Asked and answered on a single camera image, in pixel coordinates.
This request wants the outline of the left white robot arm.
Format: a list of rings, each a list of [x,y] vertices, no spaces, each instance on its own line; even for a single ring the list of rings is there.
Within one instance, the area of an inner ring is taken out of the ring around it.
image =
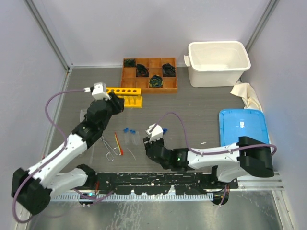
[[[102,136],[111,117],[124,110],[124,99],[110,92],[108,99],[91,102],[80,122],[64,142],[28,170],[19,168],[12,177],[13,208],[19,203],[32,215],[42,212],[50,200],[61,193],[83,187],[94,188],[96,172],[86,164],[78,165],[60,177],[57,174],[75,157],[85,152]]]

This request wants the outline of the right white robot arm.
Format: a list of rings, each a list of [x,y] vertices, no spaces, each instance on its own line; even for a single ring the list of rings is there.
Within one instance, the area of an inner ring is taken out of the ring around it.
[[[167,149],[162,138],[144,138],[143,143],[147,157],[165,170],[186,172],[210,166],[210,182],[217,189],[241,176],[274,176],[272,155],[276,147],[250,137],[239,137],[233,144],[208,149]]]

